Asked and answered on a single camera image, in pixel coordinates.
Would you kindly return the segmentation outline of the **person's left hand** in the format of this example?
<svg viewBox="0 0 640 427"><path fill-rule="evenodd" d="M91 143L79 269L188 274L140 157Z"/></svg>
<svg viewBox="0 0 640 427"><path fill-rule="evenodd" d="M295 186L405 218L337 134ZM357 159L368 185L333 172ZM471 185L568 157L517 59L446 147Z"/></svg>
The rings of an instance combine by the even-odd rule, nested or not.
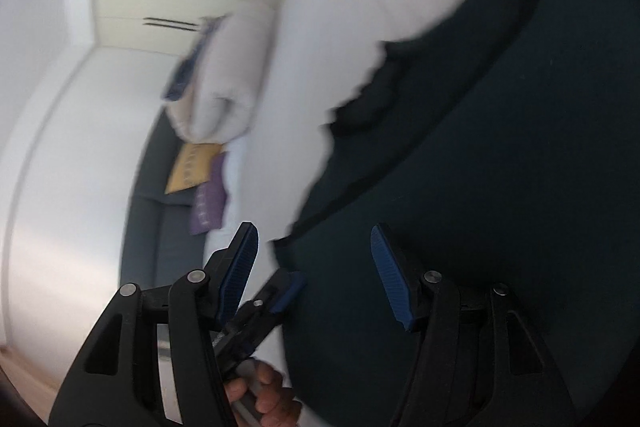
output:
<svg viewBox="0 0 640 427"><path fill-rule="evenodd" d="M288 427L297 426L302 403L295 399L295 392L290 387L284 387L283 375L270 364L263 361L253 361L255 379L260 384L260 392L256 393L255 409L262 414L261 426ZM228 401L233 404L240 401L246 395L247 380L239 377L228 381L224 385ZM238 426L249 426L244 418L234 411L235 421Z"/></svg>

